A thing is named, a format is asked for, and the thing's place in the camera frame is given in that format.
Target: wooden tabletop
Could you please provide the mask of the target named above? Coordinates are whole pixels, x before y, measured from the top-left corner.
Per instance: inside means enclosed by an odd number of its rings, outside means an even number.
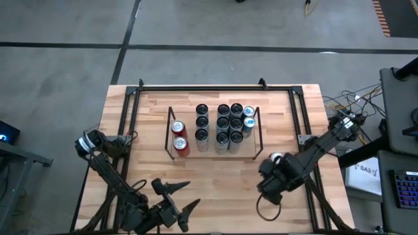
[[[327,130],[327,116],[318,85],[302,85],[313,134]],[[110,86],[100,123],[100,131],[116,135],[126,86]],[[297,96],[299,123],[304,134],[302,113]],[[176,158],[172,161],[164,150],[168,107],[172,106],[177,119],[187,119],[195,113],[196,105],[204,103],[214,123],[216,108],[220,104],[240,103],[258,106],[261,112],[264,151],[259,158],[205,157]],[[128,129],[131,107],[127,115]],[[141,179],[148,184],[141,189],[150,199],[150,205],[161,200],[155,195],[150,182],[161,178],[164,182],[191,181],[184,189],[173,194],[178,208],[183,208],[196,198],[201,198],[189,220],[189,232],[224,233],[278,233],[311,232],[308,205],[304,187],[284,192],[281,215],[274,222],[263,221],[255,211],[258,199],[256,185],[262,180],[258,173],[260,162],[272,151],[296,153],[297,140],[293,127],[289,96],[284,91],[141,91],[127,182]],[[353,227],[346,190],[338,166],[332,155],[324,156],[319,166],[325,196],[336,213]],[[76,228],[83,227],[97,211],[106,194],[106,184],[96,172],[89,170]],[[323,227],[321,210],[315,199],[320,227]],[[277,207],[265,200],[260,203],[261,213],[273,217]],[[109,225],[113,222],[112,207]],[[177,224],[161,228],[162,232],[181,232]]]

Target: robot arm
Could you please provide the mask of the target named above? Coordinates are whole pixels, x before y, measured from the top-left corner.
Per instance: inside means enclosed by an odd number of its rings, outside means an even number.
[[[281,192],[293,191],[304,184],[316,162],[341,141],[354,141],[357,131],[355,117],[345,117],[333,123],[321,137],[309,140],[305,151],[264,160],[259,167],[263,177],[257,185],[259,192],[269,202],[279,205]]]
[[[176,221],[182,232],[189,230],[187,223],[190,213],[200,202],[200,199],[187,205],[180,213],[170,195],[188,185],[190,181],[163,185],[159,178],[154,179],[152,187],[157,195],[163,197],[163,200],[150,208],[148,197],[139,193],[138,189],[130,187],[112,167],[108,159],[109,153],[118,157],[127,154],[127,146],[123,140],[117,138],[109,141],[103,133],[91,131],[76,141],[76,150],[81,158],[90,162],[90,167],[113,189],[114,194],[122,199],[125,206],[125,213],[121,222],[123,230],[134,230],[137,234],[145,234],[159,225],[170,227]],[[100,154],[95,155],[94,151],[99,151]],[[96,224],[100,216],[101,214],[96,214],[93,218]],[[95,227],[94,223],[90,223],[89,227]]]

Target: soda can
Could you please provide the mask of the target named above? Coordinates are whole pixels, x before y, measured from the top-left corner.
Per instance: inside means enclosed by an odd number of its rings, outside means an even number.
[[[209,118],[208,114],[209,114],[209,109],[208,109],[207,105],[200,104],[200,105],[196,106],[196,118],[198,118],[198,117]]]
[[[230,123],[229,123],[229,132],[230,133],[233,133],[235,131],[241,132],[242,131],[242,126],[243,126],[243,124],[242,124],[241,119],[239,119],[237,117],[232,118]]]
[[[241,104],[235,103],[235,104],[231,105],[231,119],[232,118],[241,118],[243,110],[244,109],[242,108]]]
[[[208,132],[204,129],[199,129],[195,133],[197,149],[199,151],[206,151],[209,148]]]
[[[254,116],[254,108],[251,107],[251,106],[247,106],[242,111],[241,120],[244,121],[245,118],[248,118],[248,117],[251,117],[252,118],[253,116]]]
[[[251,117],[246,117],[244,119],[244,126],[242,127],[242,135],[244,138],[247,138],[251,135],[251,132],[255,126],[255,120]]]
[[[280,159],[283,157],[283,153],[281,152],[272,152],[268,158],[274,163],[279,164]]]
[[[229,119],[229,114],[231,111],[229,110],[229,106],[226,104],[221,104],[217,108],[217,118],[227,118]]]
[[[229,152],[238,153],[240,146],[244,137],[241,132],[235,131],[229,136]]]
[[[174,139],[173,146],[174,149],[176,149],[177,154],[181,157],[187,157],[190,154],[189,143],[182,136]]]
[[[220,117],[216,121],[216,134],[219,133],[228,133],[229,130],[229,120],[225,117]]]
[[[196,129],[205,129],[209,131],[209,120],[206,117],[198,117],[196,119]]]
[[[216,135],[215,150],[218,154],[224,154],[228,151],[229,137],[227,133]]]
[[[174,120],[171,126],[171,131],[176,136],[187,138],[187,131],[183,122]]]

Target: red can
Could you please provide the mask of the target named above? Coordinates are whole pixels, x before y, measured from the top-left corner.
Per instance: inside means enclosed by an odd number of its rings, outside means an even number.
[[[171,131],[176,136],[187,138],[187,131],[185,129],[185,125],[181,121],[174,120],[174,123],[172,123],[172,126],[171,126]]]
[[[179,136],[175,138],[173,146],[176,149],[177,154],[181,157],[187,157],[190,154],[189,143],[184,137]]]

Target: gray floor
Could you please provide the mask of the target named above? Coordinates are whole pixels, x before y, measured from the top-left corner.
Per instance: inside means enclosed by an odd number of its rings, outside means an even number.
[[[134,1],[0,0],[0,41],[121,43]],[[304,1],[143,0],[132,44],[192,44],[417,49],[418,39],[387,38],[371,0],[321,0],[304,17]],[[14,229],[69,230],[86,169],[73,142],[100,122],[119,50],[0,48],[0,119],[22,130],[19,146],[55,159],[36,166]],[[129,50],[119,84],[321,85],[338,96],[379,82],[379,69],[413,55]],[[375,100],[383,107],[381,97]],[[378,115],[364,130],[379,136]],[[356,227],[380,224],[379,204],[350,198]]]

